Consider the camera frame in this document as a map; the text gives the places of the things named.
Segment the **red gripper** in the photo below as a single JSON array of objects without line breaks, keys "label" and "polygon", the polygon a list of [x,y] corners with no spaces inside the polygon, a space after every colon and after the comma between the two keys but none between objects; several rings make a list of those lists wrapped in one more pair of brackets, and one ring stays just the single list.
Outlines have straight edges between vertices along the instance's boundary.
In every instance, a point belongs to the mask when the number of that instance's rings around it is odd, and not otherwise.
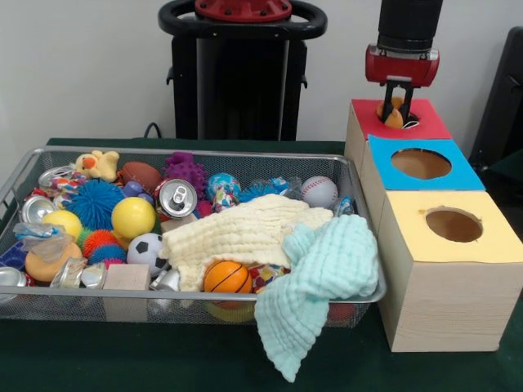
[{"label": "red gripper", "polygon": [[376,45],[368,45],[365,52],[365,77],[369,82],[386,84],[383,101],[383,122],[394,110],[392,103],[396,82],[409,82],[405,85],[405,98],[402,104],[402,118],[409,119],[413,97],[413,87],[429,87],[436,77],[440,64],[440,53],[436,49],[422,53],[399,53],[387,51]]}]

